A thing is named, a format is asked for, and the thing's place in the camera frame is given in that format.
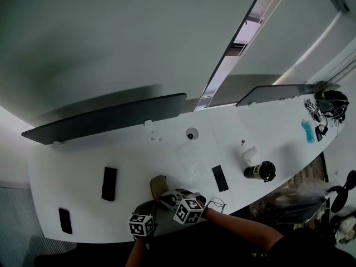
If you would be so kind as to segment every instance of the black phone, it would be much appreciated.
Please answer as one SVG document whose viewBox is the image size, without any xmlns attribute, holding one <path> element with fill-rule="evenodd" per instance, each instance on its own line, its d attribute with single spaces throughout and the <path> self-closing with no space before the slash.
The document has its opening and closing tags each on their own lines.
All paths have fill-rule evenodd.
<svg viewBox="0 0 356 267">
<path fill-rule="evenodd" d="M 101 198 L 110 202 L 115 200 L 116 168 L 105 167 Z"/>
<path fill-rule="evenodd" d="M 318 142 L 323 139 L 322 132 L 320 131 L 320 129 L 318 127 L 315 128 L 315 134 L 317 136 Z"/>
<path fill-rule="evenodd" d="M 60 221 L 62 230 L 65 233 L 72 234 L 72 225 L 71 225 L 71 217 L 69 215 L 69 211 L 62 209 L 61 207 L 58 209 L 60 212 Z"/>
<path fill-rule="evenodd" d="M 226 182 L 225 175 L 222 170 L 223 169 L 220 165 L 212 169 L 212 173 L 214 174 L 219 192 L 224 192 L 229 189 L 228 183 Z"/>
</svg>

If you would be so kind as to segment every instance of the person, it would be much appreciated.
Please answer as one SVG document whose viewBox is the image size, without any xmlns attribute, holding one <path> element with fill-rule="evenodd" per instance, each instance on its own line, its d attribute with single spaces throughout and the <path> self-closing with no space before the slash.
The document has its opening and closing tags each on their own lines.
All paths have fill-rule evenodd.
<svg viewBox="0 0 356 267">
<path fill-rule="evenodd" d="M 205 209 L 202 217 L 207 221 L 172 234 L 137 237 L 126 267 L 237 266 L 260 260 L 252 256 L 253 248 L 268 255 L 266 264 L 277 266 L 310 263 L 356 266 L 351 255 L 326 244 L 310 229 L 296 229 L 283 236 L 267 225 L 211 208 Z"/>
</svg>

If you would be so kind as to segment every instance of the small white clip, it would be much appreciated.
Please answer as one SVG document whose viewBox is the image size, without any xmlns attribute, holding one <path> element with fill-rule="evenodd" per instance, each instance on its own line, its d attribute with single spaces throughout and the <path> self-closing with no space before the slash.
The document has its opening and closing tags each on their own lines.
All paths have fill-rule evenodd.
<svg viewBox="0 0 356 267">
<path fill-rule="evenodd" d="M 59 146 L 59 145 L 64 145 L 65 143 L 64 143 L 64 141 L 55 140 L 55 141 L 53 142 L 53 144 Z"/>
<path fill-rule="evenodd" d="M 152 126 L 152 120 L 146 120 L 145 123 L 144 123 L 144 126 L 145 126 L 145 127 L 150 127 L 150 126 Z"/>
</svg>

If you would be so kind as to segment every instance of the clear plastic bag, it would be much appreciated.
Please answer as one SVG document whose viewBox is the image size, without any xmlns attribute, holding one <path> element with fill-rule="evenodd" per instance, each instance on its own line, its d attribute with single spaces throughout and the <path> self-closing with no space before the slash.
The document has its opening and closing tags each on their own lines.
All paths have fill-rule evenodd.
<svg viewBox="0 0 356 267">
<path fill-rule="evenodd" d="M 330 196 L 335 183 L 306 178 L 297 188 L 278 188 L 249 206 L 250 212 L 268 224 L 307 223 Z"/>
<path fill-rule="evenodd" d="M 197 149 L 191 142 L 184 143 L 176 148 L 175 154 L 180 160 L 189 180 L 193 184 L 202 183 L 206 180 L 206 168 Z"/>
</svg>

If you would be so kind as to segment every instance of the black cable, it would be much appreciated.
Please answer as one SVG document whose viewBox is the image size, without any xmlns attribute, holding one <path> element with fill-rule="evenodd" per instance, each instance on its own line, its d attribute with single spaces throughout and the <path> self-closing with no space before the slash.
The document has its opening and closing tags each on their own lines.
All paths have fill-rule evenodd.
<svg viewBox="0 0 356 267">
<path fill-rule="evenodd" d="M 324 116 L 321 112 L 319 113 L 319 115 L 320 115 L 320 122 L 318 122 L 319 124 L 317 124 L 317 122 L 315 121 L 315 119 L 314 119 L 313 117 L 312 117 L 312 119 L 313 119 L 315 125 L 317 126 L 317 128 L 318 128 L 320 131 L 324 131 L 325 128 L 328 127 L 328 119 L 325 118 L 325 116 Z M 326 125 L 322 125 L 322 124 L 321 124 L 321 122 L 322 122 L 323 120 L 326 120 L 326 122 L 327 122 Z"/>
<path fill-rule="evenodd" d="M 335 138 L 337 138 L 338 135 L 339 135 L 339 125 L 340 125 L 340 120 L 338 120 L 338 130 L 337 130 L 337 133 L 336 133 L 336 137 L 335 137 Z"/>
<path fill-rule="evenodd" d="M 222 201 L 222 203 L 220 203 L 220 202 L 215 202 L 215 201 L 213 201 L 213 199 L 219 199 L 220 201 Z M 216 198 L 216 197 L 213 197 L 213 198 L 211 198 L 211 200 L 206 204 L 206 206 L 205 206 L 205 208 L 207 209 L 207 207 L 210 205 L 210 203 L 213 203 L 215 206 L 217 206 L 217 207 L 221 207 L 222 209 L 221 209 L 221 213 L 223 213 L 223 211 L 224 211 L 224 208 L 225 208 L 225 206 L 226 206 L 226 203 L 224 203 L 224 201 L 222 200 L 222 199 L 220 199 L 220 198 Z"/>
</svg>

